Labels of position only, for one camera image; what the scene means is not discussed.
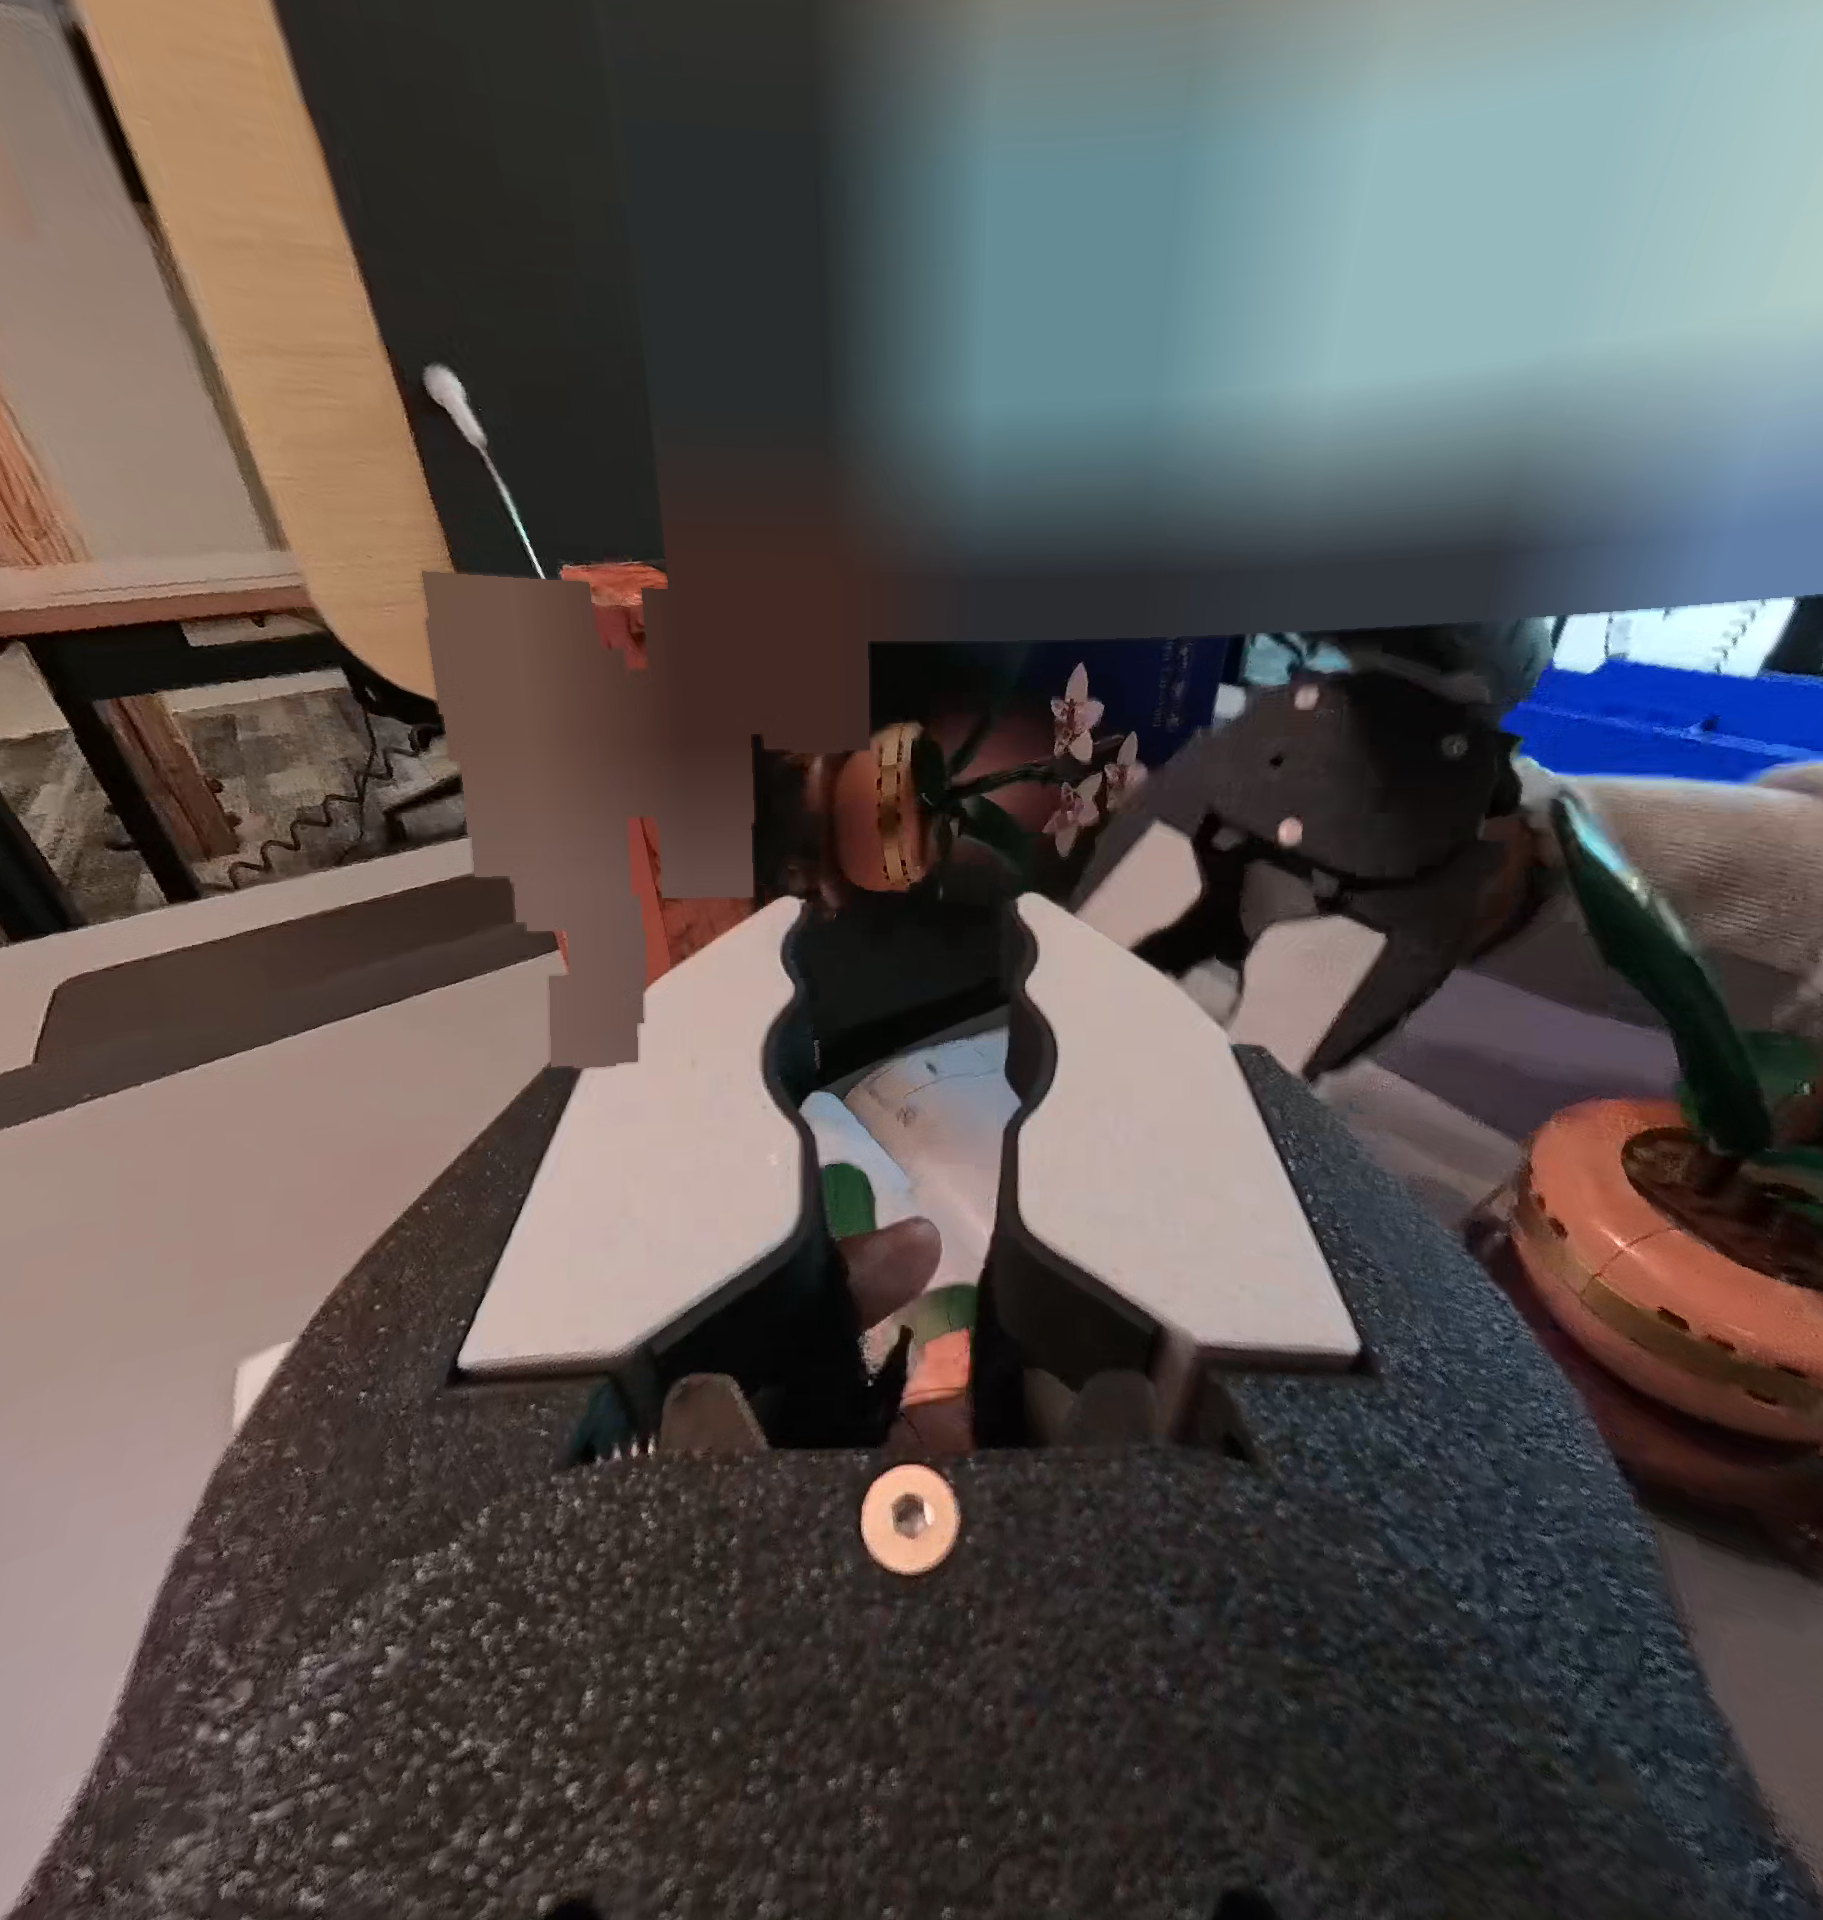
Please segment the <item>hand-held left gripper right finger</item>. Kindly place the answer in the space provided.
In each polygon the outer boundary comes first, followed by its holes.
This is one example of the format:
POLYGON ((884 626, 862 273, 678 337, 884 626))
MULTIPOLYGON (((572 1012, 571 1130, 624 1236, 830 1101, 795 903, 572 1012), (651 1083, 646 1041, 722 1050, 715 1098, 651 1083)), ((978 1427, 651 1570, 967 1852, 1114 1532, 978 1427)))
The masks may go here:
POLYGON ((987 1254, 1021 1366, 1191 1381, 1362 1357, 1234 1045, 1164 973, 1053 901, 1010 915, 1010 1119, 987 1254))

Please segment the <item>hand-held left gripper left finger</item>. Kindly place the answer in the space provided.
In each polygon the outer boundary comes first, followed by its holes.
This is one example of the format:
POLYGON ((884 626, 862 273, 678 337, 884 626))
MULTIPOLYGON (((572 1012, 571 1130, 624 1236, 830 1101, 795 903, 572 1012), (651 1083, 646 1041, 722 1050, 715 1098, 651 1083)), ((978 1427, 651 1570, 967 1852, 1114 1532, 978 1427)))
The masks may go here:
POLYGON ((815 1068, 802 923, 800 901, 738 923, 647 988, 637 1060, 578 1074, 462 1342, 462 1382, 863 1389, 800 1113, 815 1068))

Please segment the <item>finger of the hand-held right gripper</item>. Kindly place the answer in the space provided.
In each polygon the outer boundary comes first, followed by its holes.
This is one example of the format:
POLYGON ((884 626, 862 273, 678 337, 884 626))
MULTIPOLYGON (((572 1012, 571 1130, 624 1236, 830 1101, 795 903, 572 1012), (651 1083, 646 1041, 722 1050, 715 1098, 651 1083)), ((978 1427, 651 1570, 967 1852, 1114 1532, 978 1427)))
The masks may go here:
POLYGON ((1174 826, 1144 826, 1083 890, 1071 915, 1116 948, 1146 958, 1148 944, 1191 915, 1207 896, 1194 841, 1174 826))
POLYGON ((1384 934, 1344 915, 1278 921, 1249 948, 1237 998, 1237 1043, 1283 1069, 1312 1060, 1384 951, 1384 934))

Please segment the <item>illustrated instruction booklet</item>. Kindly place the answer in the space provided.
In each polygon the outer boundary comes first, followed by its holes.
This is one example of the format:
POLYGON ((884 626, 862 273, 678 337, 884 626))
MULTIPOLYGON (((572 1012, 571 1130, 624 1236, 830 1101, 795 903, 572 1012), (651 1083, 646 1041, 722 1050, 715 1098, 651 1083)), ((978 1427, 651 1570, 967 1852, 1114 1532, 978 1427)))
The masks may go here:
POLYGON ((900 1418, 907 1442, 934 1454, 969 1444, 978 1289, 995 1233, 1003 1134, 1017 1111, 1005 1050, 1008 1029, 995 1023, 919 1043, 844 1091, 803 1101, 835 1236, 905 1220, 924 1220, 938 1235, 919 1296, 873 1316, 866 1330, 873 1368, 909 1334, 900 1418))

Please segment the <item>green toy brick plant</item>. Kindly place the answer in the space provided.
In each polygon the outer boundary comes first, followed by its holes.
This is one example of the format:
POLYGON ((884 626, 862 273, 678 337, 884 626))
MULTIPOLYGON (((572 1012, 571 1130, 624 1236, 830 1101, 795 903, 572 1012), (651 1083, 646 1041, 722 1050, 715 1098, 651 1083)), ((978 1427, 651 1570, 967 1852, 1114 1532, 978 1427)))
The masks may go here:
POLYGON ((1668 901, 1587 805, 1560 797, 1550 819, 1600 958, 1658 1014, 1674 1043, 1694 1139, 1685 1186, 1711 1218, 1786 1230, 1797 1205, 1759 1174, 1767 1153, 1823 1150, 1823 1066, 1797 1093, 1769 1101, 1711 968, 1668 901))

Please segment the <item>pink toy brick flowerpot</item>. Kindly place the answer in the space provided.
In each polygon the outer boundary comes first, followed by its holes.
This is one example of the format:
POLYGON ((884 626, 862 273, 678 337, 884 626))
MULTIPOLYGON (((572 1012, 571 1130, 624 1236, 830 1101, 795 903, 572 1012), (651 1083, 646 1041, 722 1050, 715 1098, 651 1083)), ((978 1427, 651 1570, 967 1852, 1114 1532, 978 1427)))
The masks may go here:
POLYGON ((1823 1576, 1823 1156, 1710 1162, 1676 1100, 1585 1100, 1465 1236, 1643 1500, 1823 1576))

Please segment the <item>grey desk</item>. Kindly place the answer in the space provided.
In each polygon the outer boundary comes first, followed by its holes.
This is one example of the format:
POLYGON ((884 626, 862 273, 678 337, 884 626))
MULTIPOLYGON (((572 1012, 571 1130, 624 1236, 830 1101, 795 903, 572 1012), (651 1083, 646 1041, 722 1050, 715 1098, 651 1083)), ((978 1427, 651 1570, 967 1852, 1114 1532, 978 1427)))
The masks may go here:
MULTIPOLYGON (((0 1078, 60 988, 470 875, 462 842, 0 948, 0 1078)), ((0 1130, 0 1916, 104 1742, 233 1381, 549 1060, 556 963, 0 1130)), ((1701 1665, 1823 1874, 1823 1581, 1655 1522, 1701 1665)))

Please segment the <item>person's left hand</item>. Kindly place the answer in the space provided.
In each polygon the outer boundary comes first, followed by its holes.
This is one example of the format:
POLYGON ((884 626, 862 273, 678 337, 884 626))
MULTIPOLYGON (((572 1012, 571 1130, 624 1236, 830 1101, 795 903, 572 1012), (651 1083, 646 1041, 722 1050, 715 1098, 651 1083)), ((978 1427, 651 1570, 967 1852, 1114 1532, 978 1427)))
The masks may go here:
POLYGON ((855 1233, 835 1248, 862 1336, 907 1310, 932 1283, 945 1254, 938 1229, 924 1215, 855 1233))

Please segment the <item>person's right hand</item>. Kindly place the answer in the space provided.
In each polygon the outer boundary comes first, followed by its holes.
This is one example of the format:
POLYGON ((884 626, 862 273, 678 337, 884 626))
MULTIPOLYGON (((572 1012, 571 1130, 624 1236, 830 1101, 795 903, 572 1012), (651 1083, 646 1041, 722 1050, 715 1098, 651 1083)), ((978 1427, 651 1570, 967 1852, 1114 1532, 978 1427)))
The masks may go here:
POLYGON ((1823 1049, 1823 761, 1744 783, 1560 776, 1518 759, 1550 901, 1484 971, 1537 994, 1635 1021, 1564 886, 1552 801, 1592 815, 1679 920, 1739 1026, 1823 1049))

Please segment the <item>orchid picture toy brick box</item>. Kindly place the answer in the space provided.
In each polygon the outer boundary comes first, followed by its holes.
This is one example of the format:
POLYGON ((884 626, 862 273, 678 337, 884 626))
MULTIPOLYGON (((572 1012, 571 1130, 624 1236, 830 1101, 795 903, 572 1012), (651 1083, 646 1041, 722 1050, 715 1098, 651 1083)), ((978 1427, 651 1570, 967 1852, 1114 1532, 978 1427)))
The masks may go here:
POLYGON ((863 560, 815 532, 728 536, 650 561, 565 563, 588 591, 561 662, 594 662, 568 769, 571 875, 518 881, 521 915, 564 944, 559 1066, 641 1056, 635 994, 668 971, 660 875, 674 827, 724 834, 736 875, 693 877, 704 914, 802 901, 809 915, 930 903, 950 881, 1066 893, 1090 834, 1208 727, 1226 636, 1060 636, 905 645, 871 692, 869 645, 902 620, 863 560))

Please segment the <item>blue plastic bin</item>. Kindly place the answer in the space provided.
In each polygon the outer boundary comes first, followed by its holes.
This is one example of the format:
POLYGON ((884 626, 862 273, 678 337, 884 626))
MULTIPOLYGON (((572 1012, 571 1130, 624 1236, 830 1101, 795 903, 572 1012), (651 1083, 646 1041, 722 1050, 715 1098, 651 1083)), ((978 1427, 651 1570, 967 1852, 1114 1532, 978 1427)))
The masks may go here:
POLYGON ((1562 776, 1744 783, 1823 763, 1823 595, 1562 618, 1504 729, 1562 776))

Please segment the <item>black partition panel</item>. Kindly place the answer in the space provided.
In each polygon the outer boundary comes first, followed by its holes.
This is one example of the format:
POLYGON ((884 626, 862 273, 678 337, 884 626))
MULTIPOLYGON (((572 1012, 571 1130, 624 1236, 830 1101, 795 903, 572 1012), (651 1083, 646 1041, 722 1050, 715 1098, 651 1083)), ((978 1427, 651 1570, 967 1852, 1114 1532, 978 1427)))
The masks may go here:
POLYGON ((837 441, 831 5, 279 3, 462 572, 770 536, 837 441))

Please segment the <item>light wood curved panel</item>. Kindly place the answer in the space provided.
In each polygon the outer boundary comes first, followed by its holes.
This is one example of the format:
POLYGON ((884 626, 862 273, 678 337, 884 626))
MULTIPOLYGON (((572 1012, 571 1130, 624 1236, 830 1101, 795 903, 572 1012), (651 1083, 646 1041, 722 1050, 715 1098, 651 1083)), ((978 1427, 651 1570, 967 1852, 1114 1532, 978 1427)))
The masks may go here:
POLYGON ((78 13, 316 611, 430 696, 451 558, 274 7, 78 13))

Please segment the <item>wooden table black frame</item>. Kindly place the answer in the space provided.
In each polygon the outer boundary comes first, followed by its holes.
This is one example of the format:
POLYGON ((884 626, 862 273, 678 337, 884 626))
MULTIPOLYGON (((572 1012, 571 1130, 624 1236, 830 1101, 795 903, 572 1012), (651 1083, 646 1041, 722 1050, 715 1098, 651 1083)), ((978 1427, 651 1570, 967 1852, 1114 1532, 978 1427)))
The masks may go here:
POLYGON ((170 905, 202 896, 173 815, 188 793, 216 797, 186 750, 151 771, 127 716, 181 691, 237 686, 312 671, 348 680, 372 719, 430 733, 437 707, 360 661, 336 636, 285 556, 188 563, 57 563, 0 570, 0 653, 22 645, 74 733, 111 819, 170 905))

